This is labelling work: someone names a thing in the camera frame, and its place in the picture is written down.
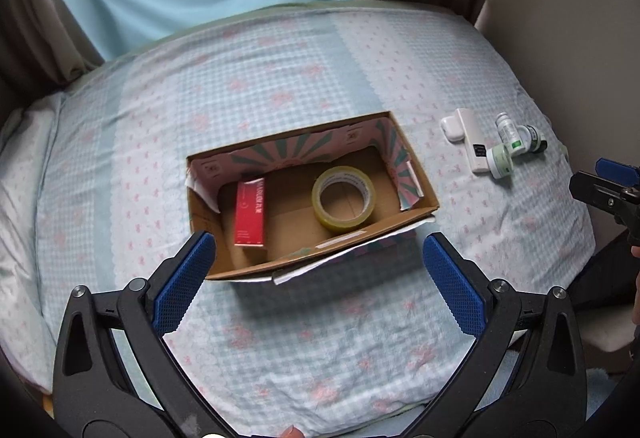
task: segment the red box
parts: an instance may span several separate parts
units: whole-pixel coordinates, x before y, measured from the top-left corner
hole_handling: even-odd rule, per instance
[[[264,179],[238,182],[236,233],[239,247],[264,247]]]

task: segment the packing tape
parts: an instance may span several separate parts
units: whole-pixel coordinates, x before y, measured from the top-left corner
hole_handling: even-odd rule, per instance
[[[348,183],[358,189],[362,195],[362,212],[355,218],[341,220],[331,216],[322,207],[320,197],[322,192],[334,183]],[[345,233],[362,225],[367,218],[371,216],[373,208],[376,204],[376,189],[370,178],[361,170],[349,165],[339,165],[324,171],[316,182],[311,191],[311,203],[316,213],[318,221],[327,229],[335,233]]]

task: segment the light blue checkered sheet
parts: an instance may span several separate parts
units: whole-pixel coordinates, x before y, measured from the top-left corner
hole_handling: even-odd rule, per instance
[[[446,12],[274,9],[122,57],[77,88],[60,111],[37,212],[53,335],[73,286],[122,288],[187,239],[187,155],[380,110],[393,111],[440,200],[427,227],[489,278],[546,292],[593,252],[550,126],[481,34]],[[549,149],[517,160],[510,181],[475,176],[438,126],[456,107],[476,111],[488,146],[506,110],[541,128]],[[472,340],[421,264],[423,236],[277,287],[206,281],[164,339],[243,434],[276,436],[292,423],[332,434],[427,400]]]

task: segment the pillow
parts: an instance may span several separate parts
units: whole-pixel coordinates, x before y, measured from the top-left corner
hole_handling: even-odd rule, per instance
[[[51,392],[56,341],[42,317],[35,254],[40,183],[55,136],[62,93],[22,114],[0,153],[0,346],[15,371]],[[14,113],[10,119],[15,121]]]

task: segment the small container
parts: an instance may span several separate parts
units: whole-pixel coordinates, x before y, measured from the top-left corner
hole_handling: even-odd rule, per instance
[[[547,142],[544,133],[531,125],[518,125],[520,140],[524,144],[527,153],[543,153]]]
[[[513,173],[513,160],[504,144],[494,145],[486,152],[486,161],[495,179],[504,178]]]
[[[238,182],[236,247],[264,248],[264,178]]]
[[[516,128],[516,123],[510,119],[505,111],[498,113],[498,116],[495,118],[495,127],[498,128],[500,140],[507,147],[511,157],[517,157],[518,155],[526,153],[527,150],[522,143],[522,139]]]

